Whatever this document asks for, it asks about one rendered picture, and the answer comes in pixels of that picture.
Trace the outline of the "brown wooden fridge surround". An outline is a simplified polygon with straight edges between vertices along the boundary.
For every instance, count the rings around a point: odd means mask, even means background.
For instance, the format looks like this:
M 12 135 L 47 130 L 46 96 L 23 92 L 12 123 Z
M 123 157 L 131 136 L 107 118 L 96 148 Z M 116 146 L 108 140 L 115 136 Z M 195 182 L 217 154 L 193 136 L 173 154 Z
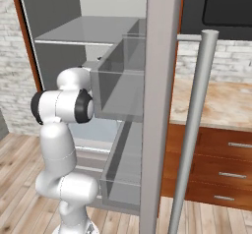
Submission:
M 21 32 L 22 32 L 23 39 L 25 42 L 26 51 L 28 53 L 34 83 L 35 83 L 36 89 L 38 91 L 41 91 L 43 90 L 42 82 L 40 80 L 39 71 L 38 71 L 36 60 L 35 60 L 34 49 L 32 48 L 32 37 L 29 34 L 28 22 L 25 17 L 25 9 L 23 7 L 22 0 L 14 0 L 14 5 L 15 5 L 16 12 L 18 15 L 18 20 L 20 23 Z

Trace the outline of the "glass fridge shelf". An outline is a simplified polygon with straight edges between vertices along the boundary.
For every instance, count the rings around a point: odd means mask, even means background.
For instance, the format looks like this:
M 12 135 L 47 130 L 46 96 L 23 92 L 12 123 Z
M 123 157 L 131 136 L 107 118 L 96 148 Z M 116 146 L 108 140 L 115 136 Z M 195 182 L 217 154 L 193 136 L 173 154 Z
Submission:
M 48 31 L 35 39 L 36 43 L 113 44 L 127 34 L 144 34 L 146 20 L 130 17 L 82 16 Z

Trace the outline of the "black microwave oven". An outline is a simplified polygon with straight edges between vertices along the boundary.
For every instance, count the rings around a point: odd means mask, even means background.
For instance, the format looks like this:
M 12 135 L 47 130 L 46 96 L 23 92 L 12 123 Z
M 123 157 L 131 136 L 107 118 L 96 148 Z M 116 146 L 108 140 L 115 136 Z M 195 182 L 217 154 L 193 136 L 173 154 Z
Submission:
M 219 39 L 252 40 L 252 0 L 184 0 L 181 32 L 215 29 Z

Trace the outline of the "small clear fridge door bin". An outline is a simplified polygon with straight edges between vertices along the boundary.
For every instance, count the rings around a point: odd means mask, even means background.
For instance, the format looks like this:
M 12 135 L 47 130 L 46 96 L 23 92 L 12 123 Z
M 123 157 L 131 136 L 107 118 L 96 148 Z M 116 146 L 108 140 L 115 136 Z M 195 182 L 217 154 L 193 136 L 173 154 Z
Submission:
M 140 212 L 142 124 L 122 122 L 100 176 L 102 203 Z

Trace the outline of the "large clear fridge door bin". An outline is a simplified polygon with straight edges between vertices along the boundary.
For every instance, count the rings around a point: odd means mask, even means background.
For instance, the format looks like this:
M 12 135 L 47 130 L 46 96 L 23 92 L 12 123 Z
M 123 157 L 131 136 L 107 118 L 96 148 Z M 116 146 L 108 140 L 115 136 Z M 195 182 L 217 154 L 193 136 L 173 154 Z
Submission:
M 91 70 L 97 118 L 143 121 L 146 38 L 127 35 L 111 46 Z

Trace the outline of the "grey fridge body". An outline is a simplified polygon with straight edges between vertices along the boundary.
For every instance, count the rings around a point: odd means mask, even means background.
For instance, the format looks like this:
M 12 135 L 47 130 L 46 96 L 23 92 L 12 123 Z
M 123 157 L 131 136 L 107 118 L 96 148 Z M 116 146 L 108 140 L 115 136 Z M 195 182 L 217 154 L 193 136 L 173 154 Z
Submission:
M 130 17 L 146 19 L 147 0 L 22 0 L 29 34 L 32 39 L 43 90 L 56 90 L 58 75 L 69 68 L 83 67 L 91 72 L 92 67 L 114 44 L 59 44 L 36 43 L 40 35 L 56 29 L 82 16 Z M 81 161 L 86 172 L 93 172 L 100 179 L 109 152 L 103 152 L 103 162 Z M 102 203 L 95 204 L 105 209 L 121 211 Z

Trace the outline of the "clear fridge drawer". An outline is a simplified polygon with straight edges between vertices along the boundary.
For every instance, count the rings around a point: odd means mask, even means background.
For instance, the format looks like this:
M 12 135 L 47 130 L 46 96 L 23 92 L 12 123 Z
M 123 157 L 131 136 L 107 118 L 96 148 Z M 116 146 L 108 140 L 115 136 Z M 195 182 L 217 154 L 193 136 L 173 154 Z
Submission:
M 114 120 L 93 118 L 86 124 L 69 125 L 78 150 L 110 152 L 120 124 Z

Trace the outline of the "brown wooden drawer front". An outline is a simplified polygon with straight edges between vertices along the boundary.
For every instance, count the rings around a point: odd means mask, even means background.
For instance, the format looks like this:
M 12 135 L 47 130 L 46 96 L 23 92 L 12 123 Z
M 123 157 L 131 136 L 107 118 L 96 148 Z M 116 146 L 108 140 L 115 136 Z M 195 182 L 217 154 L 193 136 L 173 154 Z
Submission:
M 246 175 L 247 178 L 224 177 L 220 176 L 219 172 L 242 174 Z M 189 180 L 252 190 L 252 162 L 202 154 L 195 155 L 191 165 Z
M 185 132 L 184 125 L 172 124 L 168 129 L 166 150 L 180 152 Z M 228 143 L 252 145 L 252 133 L 201 127 L 195 146 L 197 154 L 241 158 L 252 161 L 252 148 L 229 146 Z
M 218 200 L 214 198 L 214 195 L 231 197 L 234 198 L 234 201 Z M 187 185 L 185 199 L 187 201 L 210 205 L 252 210 L 252 191 L 240 190 L 228 186 L 191 181 Z

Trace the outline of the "grey fridge door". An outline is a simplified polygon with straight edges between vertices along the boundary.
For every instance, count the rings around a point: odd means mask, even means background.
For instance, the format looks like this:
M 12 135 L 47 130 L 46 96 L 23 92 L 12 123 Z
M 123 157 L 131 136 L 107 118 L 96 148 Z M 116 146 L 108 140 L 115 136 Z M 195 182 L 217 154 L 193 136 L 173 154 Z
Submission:
M 181 0 L 148 0 L 139 234 L 156 234 Z

